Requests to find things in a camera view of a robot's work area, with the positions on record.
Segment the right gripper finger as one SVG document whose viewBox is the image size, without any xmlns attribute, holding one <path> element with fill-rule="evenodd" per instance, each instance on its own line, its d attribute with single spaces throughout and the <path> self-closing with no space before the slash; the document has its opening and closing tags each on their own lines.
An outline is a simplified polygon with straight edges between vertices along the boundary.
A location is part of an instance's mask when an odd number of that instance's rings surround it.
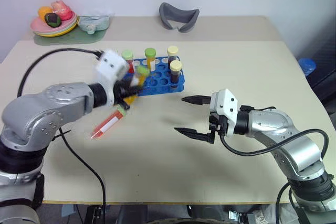
<svg viewBox="0 0 336 224">
<path fill-rule="evenodd" d="M 196 104 L 196 105 L 203 105 L 203 104 L 210 104 L 211 103 L 210 96 L 204 96 L 204 95 L 193 95 L 181 98 L 182 101 L 190 103 L 190 104 Z"/>
<path fill-rule="evenodd" d="M 207 142 L 210 144 L 214 144 L 215 142 L 215 131 L 214 130 L 210 131 L 209 133 L 199 133 L 195 129 L 189 129 L 185 127 L 175 127 L 174 129 L 178 131 L 179 133 L 191 139 L 194 139 L 194 140 L 199 140 L 199 141 Z"/>
</svg>

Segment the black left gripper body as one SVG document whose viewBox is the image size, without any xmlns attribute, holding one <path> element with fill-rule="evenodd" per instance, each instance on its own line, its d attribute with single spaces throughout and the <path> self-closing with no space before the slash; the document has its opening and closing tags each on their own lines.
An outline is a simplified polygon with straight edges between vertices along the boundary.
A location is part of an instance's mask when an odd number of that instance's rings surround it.
<svg viewBox="0 0 336 224">
<path fill-rule="evenodd" d="M 123 109 L 128 110 L 130 106 L 124 101 L 131 93 L 129 90 L 129 81 L 118 80 L 113 87 L 114 103 L 113 105 L 119 105 Z"/>
</svg>

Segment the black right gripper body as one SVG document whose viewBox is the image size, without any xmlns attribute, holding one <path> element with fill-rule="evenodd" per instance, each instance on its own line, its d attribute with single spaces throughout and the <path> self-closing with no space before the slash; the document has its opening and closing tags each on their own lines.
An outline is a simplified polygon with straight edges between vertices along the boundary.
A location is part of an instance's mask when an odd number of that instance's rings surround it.
<svg viewBox="0 0 336 224">
<path fill-rule="evenodd" d="M 228 118 L 224 115 L 218 115 L 215 112 L 209 115 L 209 130 L 211 136 L 217 133 L 219 136 L 227 134 Z"/>
</svg>

